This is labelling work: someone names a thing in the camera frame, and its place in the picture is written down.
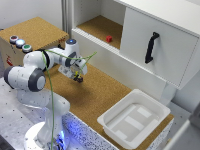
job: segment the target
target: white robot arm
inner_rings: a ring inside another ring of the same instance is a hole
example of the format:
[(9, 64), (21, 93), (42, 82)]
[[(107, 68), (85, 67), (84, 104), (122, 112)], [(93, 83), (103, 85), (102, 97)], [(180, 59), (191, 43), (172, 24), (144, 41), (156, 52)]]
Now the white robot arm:
[[(49, 150), (53, 128), (53, 104), (51, 92), (43, 89), (46, 83), (43, 72), (46, 70), (46, 66), (48, 69), (51, 69), (54, 63), (57, 63), (61, 65), (59, 68), (60, 72), (69, 78), (77, 79), (77, 71), (82, 74), (87, 73), (86, 61), (82, 59), (79, 53), (79, 46), (76, 40), (69, 39), (65, 43), (65, 49), (52, 48), (47, 51), (30, 52), (24, 56), (23, 63), (23, 67), (15, 66), (7, 68), (4, 72), (4, 80), (12, 88), (17, 89), (17, 98), (22, 104), (29, 107), (47, 107), (49, 109), (46, 112), (44, 126), (33, 139), (37, 141), (35, 143), (38, 150)], [(65, 115), (69, 111), (70, 104), (66, 99), (55, 93), (53, 94), (53, 98), (55, 110), (54, 141), (64, 141), (64, 139), (58, 140), (57, 138), (60, 137), (60, 133), (63, 130), (62, 115)], [(25, 150), (28, 150), (30, 147), (30, 145), (26, 145)], [(54, 149), (62, 150), (66, 149), (66, 146), (54, 143)]]

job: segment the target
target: small red block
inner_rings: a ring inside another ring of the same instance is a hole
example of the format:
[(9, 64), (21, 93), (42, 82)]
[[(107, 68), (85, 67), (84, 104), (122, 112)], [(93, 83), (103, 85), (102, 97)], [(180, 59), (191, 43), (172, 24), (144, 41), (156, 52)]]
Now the small red block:
[(112, 41), (112, 36), (108, 35), (108, 36), (106, 37), (106, 41), (107, 41), (108, 43), (111, 42), (111, 41)]

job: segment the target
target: black handle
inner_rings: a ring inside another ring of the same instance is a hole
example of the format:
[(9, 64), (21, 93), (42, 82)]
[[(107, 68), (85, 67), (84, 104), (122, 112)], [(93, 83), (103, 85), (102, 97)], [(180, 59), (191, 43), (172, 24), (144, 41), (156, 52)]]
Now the black handle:
[(153, 50), (153, 45), (154, 45), (154, 40), (157, 39), (160, 35), (156, 32), (153, 33), (153, 36), (151, 37), (150, 41), (149, 41), (149, 45), (148, 45), (148, 49), (147, 49), (147, 54), (145, 57), (145, 63), (148, 64), (149, 62), (151, 62), (153, 60), (153, 57), (151, 57), (151, 53)]

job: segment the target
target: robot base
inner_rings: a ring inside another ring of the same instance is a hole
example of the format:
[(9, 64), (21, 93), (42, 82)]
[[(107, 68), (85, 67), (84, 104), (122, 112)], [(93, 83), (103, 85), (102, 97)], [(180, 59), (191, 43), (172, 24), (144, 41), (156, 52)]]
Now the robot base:
[[(40, 129), (43, 127), (44, 122), (38, 123), (32, 126), (25, 135), (24, 138), (24, 150), (49, 150), (48, 146), (41, 148), (36, 144), (35, 137), (37, 136)], [(69, 145), (69, 138), (65, 139), (66, 147)]]

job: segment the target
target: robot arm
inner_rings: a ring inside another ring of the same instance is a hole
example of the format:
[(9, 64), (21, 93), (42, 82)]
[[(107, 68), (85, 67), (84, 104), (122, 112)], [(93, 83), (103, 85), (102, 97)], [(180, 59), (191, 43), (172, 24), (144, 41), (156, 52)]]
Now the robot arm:
[[(79, 53), (79, 46), (76, 40), (69, 39), (65, 43), (65, 49), (53, 48), (44, 53), (48, 69), (54, 63), (60, 64), (59, 71), (69, 78), (74, 78), (75, 72), (86, 74), (87, 66)], [(24, 56), (24, 66), (9, 67), (4, 72), (4, 79), (12, 88), (25, 91), (41, 91), (46, 83), (43, 71), (46, 70), (41, 51), (34, 51)]]

